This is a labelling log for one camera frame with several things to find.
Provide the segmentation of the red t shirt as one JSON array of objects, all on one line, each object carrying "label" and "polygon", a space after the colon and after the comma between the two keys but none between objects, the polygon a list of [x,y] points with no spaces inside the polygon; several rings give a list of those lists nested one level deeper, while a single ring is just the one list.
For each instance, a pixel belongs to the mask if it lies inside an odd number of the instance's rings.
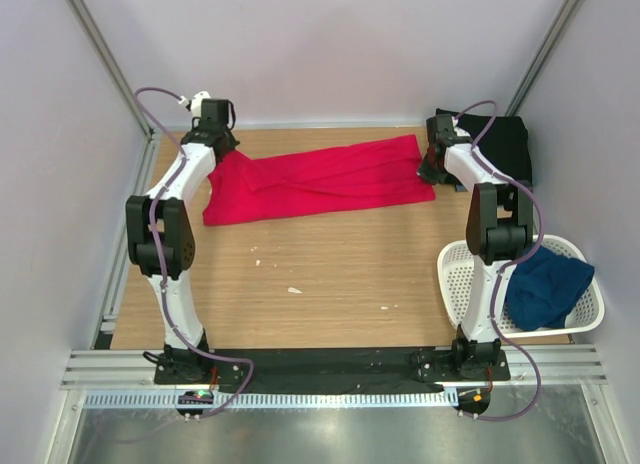
[{"label": "red t shirt", "polygon": [[414,135],[253,159],[228,154],[209,175],[208,227],[436,199]]}]

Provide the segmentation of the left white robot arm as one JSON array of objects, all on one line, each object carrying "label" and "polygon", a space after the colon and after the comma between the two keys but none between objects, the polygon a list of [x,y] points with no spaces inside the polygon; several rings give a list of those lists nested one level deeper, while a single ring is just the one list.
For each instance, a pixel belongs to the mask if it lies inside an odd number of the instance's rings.
[{"label": "left white robot arm", "polygon": [[212,356],[191,289],[196,244],[187,207],[219,161],[237,147],[236,113],[231,101],[205,91],[176,100],[191,114],[191,128],[176,142],[177,155],[157,184],[128,198],[126,235],[129,259],[153,288],[165,326],[156,365],[198,384],[210,376]]}]

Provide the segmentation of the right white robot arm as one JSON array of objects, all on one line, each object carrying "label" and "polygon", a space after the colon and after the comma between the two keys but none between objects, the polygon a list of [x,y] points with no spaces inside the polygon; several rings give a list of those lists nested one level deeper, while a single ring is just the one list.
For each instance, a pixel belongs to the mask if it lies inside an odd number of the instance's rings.
[{"label": "right white robot arm", "polygon": [[528,185],[498,170],[451,114],[426,121],[428,147],[418,176],[440,184],[451,175],[471,193],[466,245],[474,274],[466,313],[448,350],[419,355],[426,382],[484,380],[489,371],[506,375],[497,317],[502,312],[513,265],[534,237],[534,203]]}]

